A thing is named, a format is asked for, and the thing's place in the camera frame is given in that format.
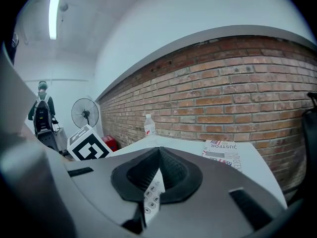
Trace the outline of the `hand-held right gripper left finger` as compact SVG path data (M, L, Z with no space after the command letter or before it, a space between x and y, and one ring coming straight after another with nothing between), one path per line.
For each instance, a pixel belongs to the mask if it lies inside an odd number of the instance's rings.
M111 222L137 234L160 208L159 149L73 162L68 174L84 197Z

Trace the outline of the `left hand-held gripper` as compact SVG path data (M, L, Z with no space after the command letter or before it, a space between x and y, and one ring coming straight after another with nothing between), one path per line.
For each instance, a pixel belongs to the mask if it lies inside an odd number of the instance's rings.
M76 161L109 157L112 150L88 124L67 140L67 151Z

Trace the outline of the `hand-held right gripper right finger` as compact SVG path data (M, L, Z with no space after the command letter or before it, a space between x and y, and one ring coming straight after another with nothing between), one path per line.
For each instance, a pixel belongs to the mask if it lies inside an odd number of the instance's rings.
M159 150L165 192L148 238L254 237L285 207L233 167L191 153Z

